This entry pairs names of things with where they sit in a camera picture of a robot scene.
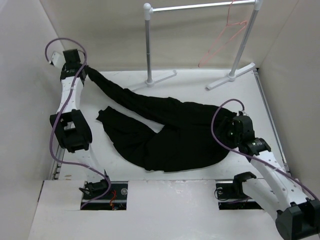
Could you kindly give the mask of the black trousers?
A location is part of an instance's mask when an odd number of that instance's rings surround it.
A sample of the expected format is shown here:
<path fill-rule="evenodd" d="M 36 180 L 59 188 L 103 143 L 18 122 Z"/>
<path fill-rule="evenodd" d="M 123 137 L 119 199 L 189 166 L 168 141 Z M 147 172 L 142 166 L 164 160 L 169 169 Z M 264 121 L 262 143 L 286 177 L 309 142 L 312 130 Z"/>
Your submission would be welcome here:
<path fill-rule="evenodd" d="M 85 70 L 90 80 L 117 104 L 162 124 L 162 129 L 155 132 L 110 106 L 99 111 L 97 120 L 116 151 L 128 162 L 147 171 L 188 171 L 215 165 L 235 148 L 227 137 L 235 112 L 172 97 L 140 95 L 91 67 Z"/>

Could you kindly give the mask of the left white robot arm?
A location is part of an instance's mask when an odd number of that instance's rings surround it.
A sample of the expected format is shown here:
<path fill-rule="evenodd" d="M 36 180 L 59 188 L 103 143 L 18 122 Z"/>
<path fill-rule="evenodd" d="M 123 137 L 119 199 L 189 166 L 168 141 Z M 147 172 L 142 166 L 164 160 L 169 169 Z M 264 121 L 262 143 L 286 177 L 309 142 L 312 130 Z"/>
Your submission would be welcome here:
<path fill-rule="evenodd" d="M 84 51 L 71 49 L 63 52 L 65 63 L 60 74 L 62 94 L 58 110 L 49 117 L 52 126 L 49 150 L 52 158 L 61 163 L 53 151 L 53 140 L 56 138 L 62 149 L 76 157 L 76 162 L 66 161 L 65 164 L 86 169 L 87 182 L 79 190 L 90 202 L 108 199 L 112 195 L 112 184 L 94 154 L 92 131 L 80 110 L 81 93 L 87 74 L 86 63 L 81 62 L 79 53 Z"/>

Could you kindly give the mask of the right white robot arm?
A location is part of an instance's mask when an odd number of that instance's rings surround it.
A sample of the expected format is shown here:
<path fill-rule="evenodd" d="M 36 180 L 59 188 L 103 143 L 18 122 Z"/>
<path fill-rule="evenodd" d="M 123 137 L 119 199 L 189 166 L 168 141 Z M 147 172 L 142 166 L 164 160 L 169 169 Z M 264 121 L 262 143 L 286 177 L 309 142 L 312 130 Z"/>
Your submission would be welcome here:
<path fill-rule="evenodd" d="M 306 189 L 286 173 L 267 142 L 255 136 L 251 118 L 235 116 L 227 136 L 264 179 L 257 179 L 249 171 L 237 174 L 232 181 L 231 195 L 238 199 L 253 199 L 271 216 L 284 240 L 301 240 L 318 235 L 319 199 L 309 198 Z"/>

